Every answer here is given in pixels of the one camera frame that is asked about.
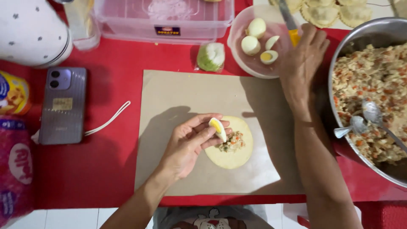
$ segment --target peeled boiled egg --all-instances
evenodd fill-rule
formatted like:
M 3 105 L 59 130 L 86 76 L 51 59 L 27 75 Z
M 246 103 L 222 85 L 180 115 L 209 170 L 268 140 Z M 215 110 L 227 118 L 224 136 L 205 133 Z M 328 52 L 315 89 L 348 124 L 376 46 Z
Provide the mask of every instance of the peeled boiled egg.
M 260 39 L 266 32 L 266 22 L 262 18 L 254 18 L 246 29 L 246 35 Z
M 265 45 L 266 51 L 270 50 L 279 38 L 280 36 L 273 36 L 270 39 L 268 39 Z
M 227 141 L 225 128 L 223 127 L 221 121 L 219 121 L 216 118 L 211 118 L 209 121 L 209 126 L 215 127 L 216 129 L 215 134 L 216 136 L 218 136 L 218 138 L 222 139 L 224 143 Z
M 253 36 L 243 38 L 241 46 L 243 52 L 249 56 L 253 56 L 260 51 L 260 42 Z
M 278 53 L 274 50 L 268 50 L 260 54 L 260 61 L 263 64 L 272 64 L 278 58 Z

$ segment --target floor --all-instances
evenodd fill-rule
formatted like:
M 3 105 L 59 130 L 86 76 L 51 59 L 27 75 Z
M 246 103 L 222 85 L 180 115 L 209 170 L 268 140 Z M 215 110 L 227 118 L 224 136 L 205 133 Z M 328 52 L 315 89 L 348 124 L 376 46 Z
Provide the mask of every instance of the floor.
M 99 229 L 117 208 L 36 210 L 8 229 Z M 268 223 L 275 229 L 305 229 L 296 221 L 305 204 L 266 205 Z M 147 229 L 152 229 L 150 221 Z

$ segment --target phone case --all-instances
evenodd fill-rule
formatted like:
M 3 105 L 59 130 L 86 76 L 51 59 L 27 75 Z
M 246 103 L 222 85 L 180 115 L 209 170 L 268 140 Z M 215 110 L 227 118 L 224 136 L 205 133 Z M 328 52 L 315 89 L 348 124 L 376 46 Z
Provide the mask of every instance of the phone case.
M 59 76 L 55 78 L 51 75 L 53 72 L 59 72 Z M 39 143 L 56 145 L 81 142 L 86 78 L 85 68 L 49 68 L 42 107 Z M 55 81 L 59 82 L 56 88 L 53 87 Z

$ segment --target red table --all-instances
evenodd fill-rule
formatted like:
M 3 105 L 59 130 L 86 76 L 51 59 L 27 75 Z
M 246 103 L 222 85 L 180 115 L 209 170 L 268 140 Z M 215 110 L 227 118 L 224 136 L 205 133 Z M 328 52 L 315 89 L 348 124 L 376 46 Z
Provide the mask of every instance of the red table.
M 324 66 L 348 31 L 327 29 L 331 47 Z M 228 31 L 219 42 L 226 43 Z M 119 207 L 133 194 L 136 170 L 142 74 L 144 69 L 193 72 L 197 46 L 101 39 L 89 52 L 74 50 L 61 66 L 88 69 L 85 130 L 105 123 L 130 100 L 131 105 L 109 126 L 81 144 L 33 146 L 37 209 Z M 0 61 L 0 69 L 28 80 L 34 105 L 25 119 L 31 133 L 39 129 L 46 70 Z M 223 75 L 248 76 L 226 48 Z M 349 146 L 333 143 L 337 152 Z M 370 169 L 339 156 L 338 163 L 354 201 L 407 200 L 407 189 Z M 161 205 L 228 205 L 299 203 L 305 195 L 164 197 Z

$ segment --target hand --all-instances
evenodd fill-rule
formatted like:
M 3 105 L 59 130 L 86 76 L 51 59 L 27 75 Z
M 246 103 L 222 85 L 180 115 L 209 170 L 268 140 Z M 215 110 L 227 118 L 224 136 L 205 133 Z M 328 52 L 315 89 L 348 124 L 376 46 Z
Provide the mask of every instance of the hand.
M 174 181 L 185 178 L 194 168 L 195 162 L 201 150 L 222 143 L 215 137 L 214 127 L 209 127 L 211 118 L 221 120 L 223 115 L 199 114 L 187 122 L 177 126 L 171 135 L 164 155 L 161 158 L 159 168 Z M 224 127 L 229 126 L 228 121 L 221 121 Z M 232 132 L 231 128 L 225 129 L 226 134 Z
M 280 60 L 279 76 L 294 117 L 310 121 L 309 106 L 313 106 L 311 83 L 322 63 L 329 40 L 325 31 L 317 30 L 311 24 L 303 24 L 302 31 L 298 45 Z

